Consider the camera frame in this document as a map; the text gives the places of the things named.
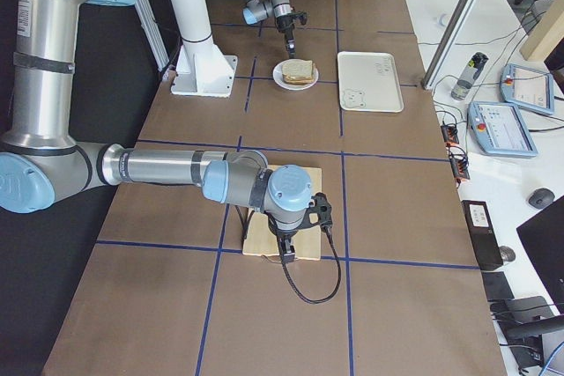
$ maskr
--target white tray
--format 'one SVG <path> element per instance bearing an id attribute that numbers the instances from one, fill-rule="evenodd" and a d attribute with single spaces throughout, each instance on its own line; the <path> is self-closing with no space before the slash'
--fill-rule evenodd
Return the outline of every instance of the white tray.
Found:
<path id="1" fill-rule="evenodd" d="M 394 56 L 340 52 L 337 63 L 339 102 L 343 109 L 392 113 L 404 110 Z"/>

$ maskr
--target sandwich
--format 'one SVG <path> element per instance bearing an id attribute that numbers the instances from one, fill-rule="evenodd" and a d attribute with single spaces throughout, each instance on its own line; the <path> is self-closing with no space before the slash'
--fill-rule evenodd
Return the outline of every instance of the sandwich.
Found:
<path id="1" fill-rule="evenodd" d="M 314 61 L 290 59 L 282 64 L 282 78 L 287 84 L 305 85 L 315 81 Z"/>

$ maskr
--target metal base plate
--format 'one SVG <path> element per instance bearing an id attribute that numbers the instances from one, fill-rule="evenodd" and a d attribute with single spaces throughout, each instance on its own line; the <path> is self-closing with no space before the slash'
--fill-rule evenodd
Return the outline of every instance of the metal base plate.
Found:
<path id="1" fill-rule="evenodd" d="M 237 56 L 223 55 L 229 66 L 235 70 L 237 69 L 238 59 Z M 194 72 L 182 72 L 182 55 L 179 58 L 176 72 L 178 75 L 174 79 L 171 87 L 172 94 L 182 96 L 205 96 L 205 97 L 229 97 L 231 89 L 234 84 L 234 77 L 220 76 L 212 84 L 208 84 L 203 90 L 198 91 L 196 83 L 196 74 Z"/>

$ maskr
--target computer mouse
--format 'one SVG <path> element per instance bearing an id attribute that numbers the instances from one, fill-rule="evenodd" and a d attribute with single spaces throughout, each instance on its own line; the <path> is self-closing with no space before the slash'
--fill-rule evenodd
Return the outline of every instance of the computer mouse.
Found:
<path id="1" fill-rule="evenodd" d="M 548 188 L 535 189 L 527 200 L 535 209 L 544 209 L 554 201 L 554 193 Z"/>

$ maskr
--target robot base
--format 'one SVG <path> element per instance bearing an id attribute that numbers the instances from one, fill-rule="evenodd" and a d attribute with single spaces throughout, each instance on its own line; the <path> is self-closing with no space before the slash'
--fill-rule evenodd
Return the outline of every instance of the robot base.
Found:
<path id="1" fill-rule="evenodd" d="M 189 66 L 184 46 L 176 65 L 177 76 L 171 87 L 173 94 L 184 96 L 229 97 L 234 84 L 237 56 L 223 55 L 213 45 L 213 60 L 194 57 L 195 72 Z"/>

